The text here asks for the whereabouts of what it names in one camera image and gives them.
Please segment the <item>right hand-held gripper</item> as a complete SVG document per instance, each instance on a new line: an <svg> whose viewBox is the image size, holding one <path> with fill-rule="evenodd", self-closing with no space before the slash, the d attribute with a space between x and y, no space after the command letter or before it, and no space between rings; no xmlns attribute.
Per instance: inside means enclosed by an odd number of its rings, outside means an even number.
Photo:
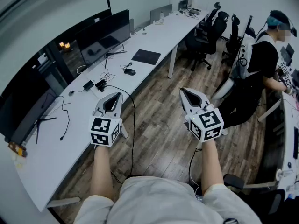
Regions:
<svg viewBox="0 0 299 224"><path fill-rule="evenodd" d="M218 108L214 108L205 94L191 88L179 91L183 110L186 112L188 130L201 142L215 139L221 135L224 121Z"/></svg>

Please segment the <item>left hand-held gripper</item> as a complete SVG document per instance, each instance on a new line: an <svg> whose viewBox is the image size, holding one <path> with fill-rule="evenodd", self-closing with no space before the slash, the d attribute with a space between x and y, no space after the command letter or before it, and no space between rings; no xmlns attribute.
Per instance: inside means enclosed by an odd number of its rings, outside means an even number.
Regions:
<svg viewBox="0 0 299 224"><path fill-rule="evenodd" d="M121 135L125 139L128 133L120 118L123 95L115 92L100 99L93 115L89 119L90 144L111 147L116 138Z"/></svg>

